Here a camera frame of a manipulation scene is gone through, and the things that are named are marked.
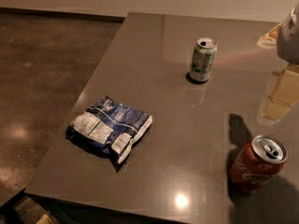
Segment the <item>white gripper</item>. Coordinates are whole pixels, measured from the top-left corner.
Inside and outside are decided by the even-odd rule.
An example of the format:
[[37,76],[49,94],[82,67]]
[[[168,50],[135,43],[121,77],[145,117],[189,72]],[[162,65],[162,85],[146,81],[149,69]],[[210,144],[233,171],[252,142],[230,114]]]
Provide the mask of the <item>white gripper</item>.
[[257,46],[277,48],[278,57],[288,64],[268,79],[257,120],[265,126],[280,122],[299,101],[299,3],[282,23],[262,35]]

